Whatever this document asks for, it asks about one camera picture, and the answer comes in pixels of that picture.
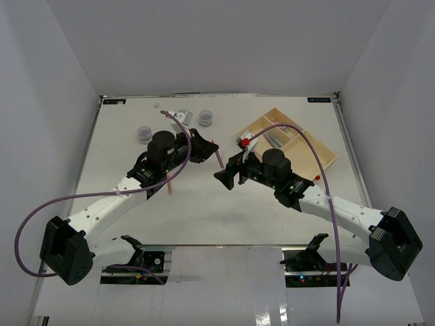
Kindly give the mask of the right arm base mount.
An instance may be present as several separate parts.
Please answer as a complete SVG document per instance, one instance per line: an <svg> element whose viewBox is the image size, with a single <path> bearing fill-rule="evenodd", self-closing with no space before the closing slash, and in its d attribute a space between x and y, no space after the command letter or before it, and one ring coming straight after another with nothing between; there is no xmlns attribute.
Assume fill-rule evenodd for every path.
<svg viewBox="0 0 435 326"><path fill-rule="evenodd" d="M291 288L335 287L336 263L329 264L318 253L328 234L318 234L305 247L283 247L280 264L283 266L285 285Z"/></svg>

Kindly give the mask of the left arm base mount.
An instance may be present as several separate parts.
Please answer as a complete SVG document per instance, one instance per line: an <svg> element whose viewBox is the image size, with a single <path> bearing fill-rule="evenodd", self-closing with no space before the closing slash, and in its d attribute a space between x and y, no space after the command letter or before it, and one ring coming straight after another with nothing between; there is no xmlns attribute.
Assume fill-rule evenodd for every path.
<svg viewBox="0 0 435 326"><path fill-rule="evenodd" d="M171 271L174 247L148 246L127 267L103 269L102 285L165 285Z"/></svg>

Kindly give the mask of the pink chunky highlighter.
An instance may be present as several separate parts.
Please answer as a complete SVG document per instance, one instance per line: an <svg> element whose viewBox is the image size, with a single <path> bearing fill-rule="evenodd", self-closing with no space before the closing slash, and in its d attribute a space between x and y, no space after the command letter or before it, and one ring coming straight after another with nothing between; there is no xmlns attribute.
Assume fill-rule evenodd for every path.
<svg viewBox="0 0 435 326"><path fill-rule="evenodd" d="M282 126L282 123L281 123L281 122L278 122L278 121L275 120L275 119L272 119L271 122L272 122L274 125L278 125L278 126L279 126L279 129L282 130L284 133L287 133L287 132L288 132L288 127L287 127L287 126Z"/></svg>

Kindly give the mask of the cream wooden divided tray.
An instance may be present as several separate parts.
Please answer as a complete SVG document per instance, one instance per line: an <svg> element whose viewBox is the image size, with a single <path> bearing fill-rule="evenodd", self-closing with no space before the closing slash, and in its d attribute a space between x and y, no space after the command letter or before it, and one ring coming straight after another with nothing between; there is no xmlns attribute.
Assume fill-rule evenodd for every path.
<svg viewBox="0 0 435 326"><path fill-rule="evenodd" d="M291 124L302 129L301 126L291 120L280 110L273 108L262 117L259 117L256 121L252 122L249 126L239 131L236 135L236 142L246 130L250 130L253 134L257 134L263 129L274 125L271 122L272 119L281 122L285 126ZM280 150L292 163L292 170L305 179L315 180L315 177L320 175L320 169L312 151L315 150L317 153L323 168L331 166L338 158L338 155L317 140L308 131L302 130L302 132L303 134L299 134L292 128L288 128L287 133L284 133L279 128L269 130L258 137L258 144L255 149L256 156L258 159L261 159L262 154L266 150L275 149L264 137L266 134L274 136L282 144Z"/></svg>

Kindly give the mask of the beige slim orange-tip pen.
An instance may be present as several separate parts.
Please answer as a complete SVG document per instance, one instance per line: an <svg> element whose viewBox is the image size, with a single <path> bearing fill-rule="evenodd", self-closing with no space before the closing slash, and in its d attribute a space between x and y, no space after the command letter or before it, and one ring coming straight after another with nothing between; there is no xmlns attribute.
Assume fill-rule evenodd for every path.
<svg viewBox="0 0 435 326"><path fill-rule="evenodd" d="M172 188L172 184L171 184L171 174L167 173L167 189L168 189L168 193L170 196L172 196L173 194L173 188Z"/></svg>

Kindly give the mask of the clear jar purple beads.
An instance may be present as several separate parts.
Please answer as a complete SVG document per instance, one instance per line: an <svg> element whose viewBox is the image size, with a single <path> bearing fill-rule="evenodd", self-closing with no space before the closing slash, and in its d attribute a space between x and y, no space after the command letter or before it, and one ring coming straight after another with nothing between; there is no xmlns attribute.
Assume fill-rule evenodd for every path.
<svg viewBox="0 0 435 326"><path fill-rule="evenodd" d="M203 127L209 127L213 123L213 113L208 109L200 111L198 114L198 123Z"/></svg>

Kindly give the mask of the clear jar blue beads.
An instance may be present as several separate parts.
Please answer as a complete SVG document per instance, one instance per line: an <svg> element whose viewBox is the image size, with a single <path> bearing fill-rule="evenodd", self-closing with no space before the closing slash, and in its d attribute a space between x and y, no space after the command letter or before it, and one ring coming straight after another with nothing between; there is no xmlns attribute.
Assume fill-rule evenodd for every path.
<svg viewBox="0 0 435 326"><path fill-rule="evenodd" d="M149 126L141 126L137 130L137 136L143 144L148 144L153 137L152 129Z"/></svg>

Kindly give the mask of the pink slim red-tip pen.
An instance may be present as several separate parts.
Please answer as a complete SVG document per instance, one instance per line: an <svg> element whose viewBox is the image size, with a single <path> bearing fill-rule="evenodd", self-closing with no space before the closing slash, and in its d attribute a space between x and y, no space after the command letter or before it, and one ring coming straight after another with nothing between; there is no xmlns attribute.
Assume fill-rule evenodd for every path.
<svg viewBox="0 0 435 326"><path fill-rule="evenodd" d="M224 163L223 163L222 157L221 157L221 155L220 155L219 149L215 151L215 156L216 156L216 158L217 158L217 160L218 160L218 163L219 163L219 165L220 165L221 170L224 169L225 166L224 166Z"/></svg>

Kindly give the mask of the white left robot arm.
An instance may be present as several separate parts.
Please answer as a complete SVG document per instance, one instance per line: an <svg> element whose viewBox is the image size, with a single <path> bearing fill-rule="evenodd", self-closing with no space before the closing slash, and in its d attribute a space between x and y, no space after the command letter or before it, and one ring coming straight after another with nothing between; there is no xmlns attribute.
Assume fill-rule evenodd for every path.
<svg viewBox="0 0 435 326"><path fill-rule="evenodd" d="M135 271L143 267L142 244L131 236L99 241L105 230L129 210L143 204L164 187L167 175L186 160L200 164L218 145L196 129L187 134L163 130L155 133L133 168L117 184L112 196L103 196L67 219L47 223L40 257L68 285L75 285L93 268L121 265Z"/></svg>

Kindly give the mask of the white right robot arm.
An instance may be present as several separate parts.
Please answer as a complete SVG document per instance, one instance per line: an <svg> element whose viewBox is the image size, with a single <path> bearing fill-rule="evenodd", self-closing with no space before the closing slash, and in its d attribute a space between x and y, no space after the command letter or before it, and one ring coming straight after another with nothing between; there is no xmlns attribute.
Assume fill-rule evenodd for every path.
<svg viewBox="0 0 435 326"><path fill-rule="evenodd" d="M390 280L402 280L423 248L404 211L396 207L381 211L328 196L321 187L297 175L278 149L266 150L261 159L242 151L213 176L227 189L255 181L273 189L274 197L285 207L335 221L358 237L355 243L341 248L341 261L372 266Z"/></svg>

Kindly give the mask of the blue slim capped pen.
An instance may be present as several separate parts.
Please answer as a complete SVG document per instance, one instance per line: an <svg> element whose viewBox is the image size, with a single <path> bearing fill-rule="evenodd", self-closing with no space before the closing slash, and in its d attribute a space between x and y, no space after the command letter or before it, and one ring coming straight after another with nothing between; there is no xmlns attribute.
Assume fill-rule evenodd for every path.
<svg viewBox="0 0 435 326"><path fill-rule="evenodd" d="M275 148L275 149L281 149L282 148L282 144L274 136L266 134L264 137L271 144L271 146L273 148Z"/></svg>

